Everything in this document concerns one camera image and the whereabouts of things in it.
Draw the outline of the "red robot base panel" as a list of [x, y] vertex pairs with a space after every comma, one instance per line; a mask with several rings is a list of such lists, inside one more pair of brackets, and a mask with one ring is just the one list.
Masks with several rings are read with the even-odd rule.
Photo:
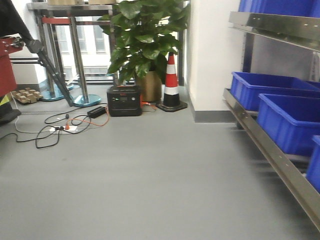
[[16, 89], [10, 54], [21, 51], [25, 43], [20, 37], [6, 36], [0, 39], [0, 96]]

